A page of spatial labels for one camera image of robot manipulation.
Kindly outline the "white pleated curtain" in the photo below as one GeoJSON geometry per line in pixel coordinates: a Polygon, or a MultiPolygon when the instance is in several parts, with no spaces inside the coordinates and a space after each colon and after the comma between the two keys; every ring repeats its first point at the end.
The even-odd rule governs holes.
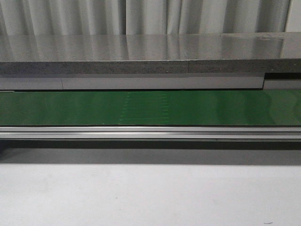
{"type": "Polygon", "coordinates": [[[298,0],[3,0],[2,35],[294,32],[298,0]]]}

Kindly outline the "grey stone bench slab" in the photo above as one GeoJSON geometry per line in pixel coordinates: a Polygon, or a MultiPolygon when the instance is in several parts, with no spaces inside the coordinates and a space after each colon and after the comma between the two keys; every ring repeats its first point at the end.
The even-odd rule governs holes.
{"type": "Polygon", "coordinates": [[[1,90],[300,87],[298,32],[0,38],[1,90]]]}

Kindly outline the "green conveyor belt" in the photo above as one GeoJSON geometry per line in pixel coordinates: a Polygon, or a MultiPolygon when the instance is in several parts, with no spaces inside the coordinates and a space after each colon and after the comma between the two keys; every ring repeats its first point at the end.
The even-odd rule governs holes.
{"type": "Polygon", "coordinates": [[[2,126],[300,126],[298,90],[2,92],[2,126]]]}

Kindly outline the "aluminium conveyor frame rail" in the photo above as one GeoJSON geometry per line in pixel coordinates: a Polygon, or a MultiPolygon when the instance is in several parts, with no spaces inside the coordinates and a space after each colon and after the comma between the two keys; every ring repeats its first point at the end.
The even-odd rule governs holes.
{"type": "Polygon", "coordinates": [[[251,139],[299,140],[299,126],[2,126],[9,139],[251,139]]]}

